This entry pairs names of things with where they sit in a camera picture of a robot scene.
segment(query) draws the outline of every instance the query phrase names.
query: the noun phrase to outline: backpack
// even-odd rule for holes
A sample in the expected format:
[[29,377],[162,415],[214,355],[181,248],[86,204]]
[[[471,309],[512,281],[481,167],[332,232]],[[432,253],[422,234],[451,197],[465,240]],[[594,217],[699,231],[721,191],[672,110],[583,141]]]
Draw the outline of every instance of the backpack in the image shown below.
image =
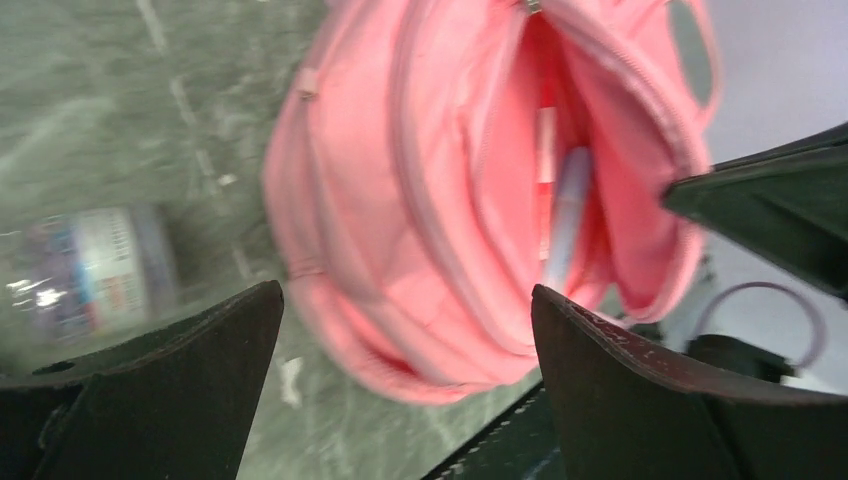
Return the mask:
[[587,308],[611,286],[634,322],[679,302],[704,240],[660,197],[709,170],[716,96],[687,87],[666,3],[331,2],[263,182],[287,298],[336,363],[410,403],[514,383],[554,257]]

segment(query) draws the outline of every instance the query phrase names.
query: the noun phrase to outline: zipper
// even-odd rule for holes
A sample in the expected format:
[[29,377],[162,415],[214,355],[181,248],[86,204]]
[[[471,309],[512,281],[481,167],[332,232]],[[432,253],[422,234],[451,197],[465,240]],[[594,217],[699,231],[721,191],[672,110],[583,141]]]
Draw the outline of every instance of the zipper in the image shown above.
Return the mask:
[[[639,81],[637,88],[632,88],[633,93],[637,98],[643,101],[643,105],[661,127],[661,130],[666,134],[666,140],[676,151],[672,160],[676,163],[679,169],[679,178],[685,178],[693,174],[691,166],[681,160],[680,151],[695,150],[695,139],[686,129],[678,129],[672,132],[673,125],[680,125],[686,122],[686,118],[673,104],[663,102],[662,94],[657,90],[650,76],[644,71],[639,62],[635,61],[619,44],[617,39],[612,37],[603,28],[599,28],[597,22],[587,16],[580,8],[573,4],[562,0],[540,0],[543,3],[545,11],[551,12],[550,16],[552,23],[560,26],[564,31],[571,34],[571,40],[575,41],[579,46],[583,47],[587,52],[595,55],[599,60],[606,59],[606,67],[614,71],[624,71],[628,74],[626,78],[635,77]],[[673,119],[674,122],[669,122],[663,115],[658,113],[662,108]],[[674,253],[672,267],[678,265],[682,261],[681,252],[688,250],[696,241],[697,227],[688,223],[679,223],[678,232],[683,241],[683,247]],[[666,310],[667,300],[662,302],[659,299],[668,299],[672,296],[673,285],[666,282],[660,292],[657,294],[657,300],[654,303],[640,310],[633,311],[628,308],[628,311],[636,317],[650,317],[656,311]]]
[[[401,192],[405,199],[404,209],[410,223],[420,236],[430,259],[443,276],[450,279],[452,290],[461,299],[469,313],[481,319],[481,326],[484,330],[504,349],[517,355],[527,355],[535,351],[532,341],[530,344],[517,341],[489,321],[494,316],[477,294],[474,285],[462,267],[462,263],[457,258],[456,252],[446,238],[437,233],[438,229],[430,228],[432,225],[438,225],[439,221],[433,213],[435,207],[429,199],[428,192],[423,183],[418,180],[422,178],[423,174],[418,170],[420,162],[418,161],[414,122],[412,116],[406,112],[405,100],[407,95],[406,79],[411,66],[410,59],[415,58],[414,48],[418,36],[418,27],[423,23],[423,17],[437,2],[438,0],[410,2],[398,29],[395,56],[390,73],[389,136]],[[511,42],[516,42],[515,48],[517,48],[517,42],[520,40],[520,33],[523,31],[526,19],[527,14],[513,16],[512,23],[509,26],[509,38]],[[499,78],[494,83],[502,82],[503,80]],[[491,95],[493,90],[497,89],[490,89],[487,93]]]
[[[348,2],[343,6],[336,6],[330,11],[327,19],[325,20],[325,24],[321,27],[318,36],[313,42],[313,47],[311,48],[309,55],[304,59],[303,66],[301,67],[298,78],[296,79],[298,83],[295,85],[295,88],[299,91],[300,102],[295,106],[293,119],[300,117],[302,121],[293,121],[293,124],[302,124],[301,128],[303,129],[303,134],[306,135],[305,149],[311,160],[310,165],[307,165],[306,167],[308,170],[307,175],[310,177],[310,182],[313,183],[313,188],[315,189],[321,189],[324,186],[320,183],[321,179],[318,175],[317,163],[320,161],[320,158],[318,155],[318,148],[314,143],[315,136],[312,133],[311,127],[313,124],[312,109],[315,108],[315,105],[310,103],[313,100],[318,99],[320,95],[319,72],[321,66],[332,60],[340,41],[345,38],[346,31],[338,32],[338,27],[345,24],[343,20],[347,18],[347,16],[355,17],[359,15],[362,11],[363,5],[365,4],[366,2],[362,1],[357,2],[356,4]],[[347,22],[346,27],[349,28],[352,24],[353,22]],[[318,208],[317,206],[321,202],[321,199],[316,199],[316,208]],[[319,243],[322,245],[322,249],[326,250],[327,235],[325,229],[319,227],[317,229],[316,236]],[[332,280],[326,277],[325,268],[325,265],[316,266],[312,269],[312,271],[324,276],[325,278],[323,278],[322,281],[332,285]],[[373,351],[371,346],[366,343],[356,331],[352,330],[351,334],[356,337],[356,342],[362,347],[362,361],[370,365],[373,369],[372,371],[374,371],[376,375],[379,375],[392,383],[407,383],[404,380],[405,377],[409,377],[413,383],[425,383],[425,380],[420,376],[414,376],[409,373],[399,371],[394,366],[387,365],[386,360],[379,353]],[[342,358],[344,358],[344,355],[340,354],[339,364],[345,365],[345,362],[341,361]],[[463,385],[455,385],[452,387],[458,390],[464,388]]]

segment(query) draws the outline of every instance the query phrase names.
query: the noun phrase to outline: backpack strap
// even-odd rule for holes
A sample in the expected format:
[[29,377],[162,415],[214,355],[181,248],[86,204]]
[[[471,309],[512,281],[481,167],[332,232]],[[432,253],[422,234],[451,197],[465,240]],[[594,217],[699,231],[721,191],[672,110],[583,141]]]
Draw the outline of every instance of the backpack strap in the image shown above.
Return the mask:
[[698,25],[698,30],[701,32],[701,37],[704,39],[704,46],[707,50],[707,57],[710,61],[710,73],[712,74],[712,90],[710,98],[701,107],[698,112],[696,121],[701,129],[707,128],[715,116],[718,109],[718,104],[721,100],[724,91],[724,76],[721,71],[721,62],[719,61],[718,45],[715,39],[710,15],[707,11],[707,4],[704,0],[679,0],[689,6],[695,22]]
[[[721,65],[718,60],[718,47],[715,36],[713,34],[712,23],[710,22],[709,12],[705,0],[600,0],[602,2],[602,14],[613,19],[613,23],[622,28],[627,35],[640,37],[639,32],[658,32],[662,27],[653,22],[662,19],[669,30],[667,34],[674,37],[673,29],[671,28],[672,20],[671,9],[674,4],[680,4],[688,8],[692,18],[698,29],[698,32],[703,41],[706,56],[710,63],[711,89],[710,96],[703,104],[698,102],[690,86],[686,85],[686,90],[690,92],[690,96],[695,100],[695,122],[700,129],[705,129],[710,121],[712,121],[715,111],[718,108],[719,100],[723,90]],[[685,82],[683,72],[683,58],[681,56],[680,46],[675,45],[673,51],[669,50],[671,46],[657,44],[653,38],[642,37],[643,49],[655,59],[659,60],[665,67],[666,73],[669,74],[675,82]],[[669,64],[663,61],[666,58],[674,57],[674,64]]]

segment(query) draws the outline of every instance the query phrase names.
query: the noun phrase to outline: zipper pull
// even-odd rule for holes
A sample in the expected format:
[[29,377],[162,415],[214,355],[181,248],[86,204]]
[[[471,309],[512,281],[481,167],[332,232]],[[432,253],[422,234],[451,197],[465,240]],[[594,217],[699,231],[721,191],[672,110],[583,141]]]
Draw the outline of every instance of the zipper pull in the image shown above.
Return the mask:
[[312,100],[318,95],[318,72],[314,68],[304,67],[298,74],[297,91],[303,100]]
[[524,0],[524,5],[527,7],[527,11],[530,13],[530,15],[535,15],[537,13],[542,12],[541,0]]

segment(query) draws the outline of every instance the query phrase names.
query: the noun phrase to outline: pink fabric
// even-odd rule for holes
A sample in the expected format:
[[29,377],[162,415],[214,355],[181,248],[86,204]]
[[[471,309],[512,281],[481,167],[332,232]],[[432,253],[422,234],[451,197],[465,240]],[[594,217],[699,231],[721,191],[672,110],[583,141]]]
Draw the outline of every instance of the pink fabric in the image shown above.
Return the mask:
[[659,196],[708,170],[699,129],[711,107],[685,86],[665,8],[331,3],[271,138],[264,187],[289,298],[339,365],[428,404],[536,366],[548,100],[554,158],[580,145],[595,158],[564,293],[592,308],[615,284],[644,322],[679,301],[702,239]]

